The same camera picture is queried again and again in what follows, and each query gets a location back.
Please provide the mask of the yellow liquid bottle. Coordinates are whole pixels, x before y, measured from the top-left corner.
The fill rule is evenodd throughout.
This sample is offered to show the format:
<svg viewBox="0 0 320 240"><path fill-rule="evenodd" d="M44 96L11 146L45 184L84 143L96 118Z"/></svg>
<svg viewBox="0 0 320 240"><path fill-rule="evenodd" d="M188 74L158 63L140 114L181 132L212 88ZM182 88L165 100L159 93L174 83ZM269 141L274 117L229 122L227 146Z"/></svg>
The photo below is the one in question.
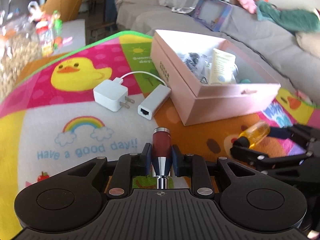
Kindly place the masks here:
<svg viewBox="0 0 320 240"><path fill-rule="evenodd" d="M269 135L270 130L269 124L260 120L240 133L239 137L233 142L233 146L252 149Z"/></svg>

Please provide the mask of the red metal lipstick tube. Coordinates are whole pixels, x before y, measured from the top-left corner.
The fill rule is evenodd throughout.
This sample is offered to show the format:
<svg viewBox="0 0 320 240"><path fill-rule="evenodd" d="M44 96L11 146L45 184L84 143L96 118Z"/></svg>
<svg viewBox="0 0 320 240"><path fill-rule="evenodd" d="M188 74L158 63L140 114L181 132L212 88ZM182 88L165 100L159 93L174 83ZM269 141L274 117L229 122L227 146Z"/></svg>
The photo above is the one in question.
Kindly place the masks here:
<svg viewBox="0 0 320 240"><path fill-rule="evenodd" d="M168 128L157 127L152 135L151 162L158 189L167 189L172 166L171 135Z"/></svg>

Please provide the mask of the white ethernet adapter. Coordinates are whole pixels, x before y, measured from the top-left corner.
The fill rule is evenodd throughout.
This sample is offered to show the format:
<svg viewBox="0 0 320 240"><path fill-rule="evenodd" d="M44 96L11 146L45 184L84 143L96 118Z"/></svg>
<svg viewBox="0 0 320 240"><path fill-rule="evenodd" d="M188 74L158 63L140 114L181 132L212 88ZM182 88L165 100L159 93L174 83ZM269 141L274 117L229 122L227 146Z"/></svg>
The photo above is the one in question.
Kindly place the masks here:
<svg viewBox="0 0 320 240"><path fill-rule="evenodd" d="M133 74L146 74L161 82L161 85L158 85L138 106L137 112L140 116L151 120L152 117L157 113L157 111L162 107L162 105L168 100L171 94L171 89L162 80L160 77L157 77L155 74L145 71L134 71L124 74L120 79Z"/></svg>

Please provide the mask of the white power adapter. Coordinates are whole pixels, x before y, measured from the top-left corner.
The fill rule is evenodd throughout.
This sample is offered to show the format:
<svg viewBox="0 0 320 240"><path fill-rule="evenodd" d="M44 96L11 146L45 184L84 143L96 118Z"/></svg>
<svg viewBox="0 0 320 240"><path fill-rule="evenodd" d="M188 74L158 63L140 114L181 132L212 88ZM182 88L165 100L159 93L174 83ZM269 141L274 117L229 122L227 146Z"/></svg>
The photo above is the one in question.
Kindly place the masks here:
<svg viewBox="0 0 320 240"><path fill-rule="evenodd" d="M93 96L96 103L106 109L117 112L121 108L129 109L135 100L129 98L129 89L122 85L123 79L116 77L114 80L104 80L93 88Z"/></svg>

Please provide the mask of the cream tube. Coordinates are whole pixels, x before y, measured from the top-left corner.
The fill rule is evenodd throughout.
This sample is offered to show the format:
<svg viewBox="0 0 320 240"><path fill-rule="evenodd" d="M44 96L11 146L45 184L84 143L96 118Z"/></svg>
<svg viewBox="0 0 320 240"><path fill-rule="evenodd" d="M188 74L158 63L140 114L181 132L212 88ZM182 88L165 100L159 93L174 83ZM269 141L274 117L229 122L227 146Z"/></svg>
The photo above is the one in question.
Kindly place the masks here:
<svg viewBox="0 0 320 240"><path fill-rule="evenodd" d="M224 85L232 83L235 59L235 55L214 48L208 84Z"/></svg>

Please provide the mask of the black item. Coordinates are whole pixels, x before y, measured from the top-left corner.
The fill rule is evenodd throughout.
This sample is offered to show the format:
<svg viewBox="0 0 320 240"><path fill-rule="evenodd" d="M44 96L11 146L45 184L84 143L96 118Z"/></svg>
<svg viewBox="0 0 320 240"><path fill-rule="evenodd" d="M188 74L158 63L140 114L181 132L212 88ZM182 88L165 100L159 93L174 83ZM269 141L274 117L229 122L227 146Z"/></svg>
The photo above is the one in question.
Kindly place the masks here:
<svg viewBox="0 0 320 240"><path fill-rule="evenodd" d="M178 53L178 57L184 62L200 83L208 84L212 67L211 56L204 54L199 55L198 53Z"/></svg>

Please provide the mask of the pink cardboard box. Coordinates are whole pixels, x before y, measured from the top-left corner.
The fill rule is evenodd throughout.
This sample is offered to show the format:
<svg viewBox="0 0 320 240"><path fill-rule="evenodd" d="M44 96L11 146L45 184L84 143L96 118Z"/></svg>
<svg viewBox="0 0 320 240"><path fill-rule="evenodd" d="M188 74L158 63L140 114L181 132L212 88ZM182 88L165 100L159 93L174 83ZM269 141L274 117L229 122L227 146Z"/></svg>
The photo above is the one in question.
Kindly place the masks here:
<svg viewBox="0 0 320 240"><path fill-rule="evenodd" d="M210 55L219 49L235 55L236 83L202 83L182 56ZM278 94L280 83L240 48L220 37L174 30L156 30L151 59L165 83L185 126L247 115L266 109Z"/></svg>

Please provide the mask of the colourful duck play mat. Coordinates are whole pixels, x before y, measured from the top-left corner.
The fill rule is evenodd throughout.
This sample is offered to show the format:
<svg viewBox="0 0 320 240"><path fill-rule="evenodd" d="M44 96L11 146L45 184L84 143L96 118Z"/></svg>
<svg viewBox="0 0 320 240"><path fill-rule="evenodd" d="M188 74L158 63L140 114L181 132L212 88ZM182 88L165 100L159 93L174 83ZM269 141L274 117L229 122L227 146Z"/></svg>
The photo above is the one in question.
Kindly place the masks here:
<svg viewBox="0 0 320 240"><path fill-rule="evenodd" d="M16 236L21 226L14 211L19 191L38 181L98 156L117 160L140 152L156 127L167 127L181 152L209 161L229 156L237 136L259 120L272 126L295 123L319 127L319 109L280 89L262 112L184 126L171 101L153 119L137 113L137 105L159 84L150 59L152 38L123 31L65 56L32 62L21 72L16 88L1 103L1 239ZM123 77L135 105L112 112L94 101L93 91L81 79L63 72L69 92L54 87L51 78L61 63L88 59L92 74L110 70Z"/></svg>

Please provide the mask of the grey sofa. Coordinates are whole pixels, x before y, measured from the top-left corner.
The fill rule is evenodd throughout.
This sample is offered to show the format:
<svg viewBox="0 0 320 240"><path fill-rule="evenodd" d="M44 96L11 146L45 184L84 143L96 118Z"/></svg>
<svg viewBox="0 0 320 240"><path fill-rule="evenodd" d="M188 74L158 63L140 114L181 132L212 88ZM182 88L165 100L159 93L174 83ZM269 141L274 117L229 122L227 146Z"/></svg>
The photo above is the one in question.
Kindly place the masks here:
<svg viewBox="0 0 320 240"><path fill-rule="evenodd" d="M291 33L270 21L258 21L237 6L220 31L213 32L189 15L172 12L173 7L181 7L186 1L157 0L157 5L122 3L116 23L123 30L150 36L157 29L164 29L226 38L261 64L282 87L297 89L319 103L319 58L300 48Z"/></svg>

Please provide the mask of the green blanket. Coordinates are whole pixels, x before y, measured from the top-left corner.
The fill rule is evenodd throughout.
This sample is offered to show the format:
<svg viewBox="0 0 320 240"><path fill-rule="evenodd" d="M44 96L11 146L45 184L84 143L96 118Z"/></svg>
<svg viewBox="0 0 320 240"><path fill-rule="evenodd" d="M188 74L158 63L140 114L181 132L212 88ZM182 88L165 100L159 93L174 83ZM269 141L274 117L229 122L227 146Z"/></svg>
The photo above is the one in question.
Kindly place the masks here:
<svg viewBox="0 0 320 240"><path fill-rule="evenodd" d="M315 11L305 9L279 10L264 0L256 2L257 20L271 21L291 33L319 32L319 15Z"/></svg>

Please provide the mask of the pink soft toy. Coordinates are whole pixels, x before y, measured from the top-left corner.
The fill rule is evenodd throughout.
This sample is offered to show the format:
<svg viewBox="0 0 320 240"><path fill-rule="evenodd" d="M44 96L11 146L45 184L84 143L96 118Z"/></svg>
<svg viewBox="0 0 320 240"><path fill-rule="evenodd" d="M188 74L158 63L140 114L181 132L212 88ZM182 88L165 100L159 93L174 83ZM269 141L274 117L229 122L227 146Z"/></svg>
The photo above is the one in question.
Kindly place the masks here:
<svg viewBox="0 0 320 240"><path fill-rule="evenodd" d="M237 1L250 14L255 14L256 13L257 5L256 5L254 0L237 0Z"/></svg>

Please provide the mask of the purple picture book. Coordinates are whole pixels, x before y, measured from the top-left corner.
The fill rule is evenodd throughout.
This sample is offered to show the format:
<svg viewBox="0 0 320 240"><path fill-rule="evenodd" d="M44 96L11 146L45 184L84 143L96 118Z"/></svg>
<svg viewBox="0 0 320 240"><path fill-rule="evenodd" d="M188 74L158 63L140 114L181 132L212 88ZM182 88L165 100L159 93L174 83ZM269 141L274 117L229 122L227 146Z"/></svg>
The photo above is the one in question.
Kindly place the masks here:
<svg viewBox="0 0 320 240"><path fill-rule="evenodd" d="M221 0L199 0L191 16L213 32L219 32L231 13L231 4Z"/></svg>

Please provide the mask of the green toy figure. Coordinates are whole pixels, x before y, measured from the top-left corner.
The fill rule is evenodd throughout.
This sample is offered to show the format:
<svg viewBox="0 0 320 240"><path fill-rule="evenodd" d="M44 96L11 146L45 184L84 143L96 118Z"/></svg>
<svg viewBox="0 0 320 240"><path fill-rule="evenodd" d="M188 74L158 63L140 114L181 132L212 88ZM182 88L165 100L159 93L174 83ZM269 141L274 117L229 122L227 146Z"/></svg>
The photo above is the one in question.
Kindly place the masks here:
<svg viewBox="0 0 320 240"><path fill-rule="evenodd" d="M61 14L55 10L52 14L52 31L54 36L54 44L53 48L56 50L62 45L62 20L61 20Z"/></svg>

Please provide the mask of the glass jar of nuts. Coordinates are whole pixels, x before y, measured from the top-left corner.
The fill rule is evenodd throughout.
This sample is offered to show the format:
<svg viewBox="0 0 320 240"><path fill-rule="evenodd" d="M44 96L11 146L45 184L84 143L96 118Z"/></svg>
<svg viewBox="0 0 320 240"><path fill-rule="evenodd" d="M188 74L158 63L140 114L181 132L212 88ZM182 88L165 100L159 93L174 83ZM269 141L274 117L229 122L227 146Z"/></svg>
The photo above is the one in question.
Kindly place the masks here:
<svg viewBox="0 0 320 240"><path fill-rule="evenodd" d="M12 91L22 69L42 57L35 26L25 15L1 26L1 99Z"/></svg>

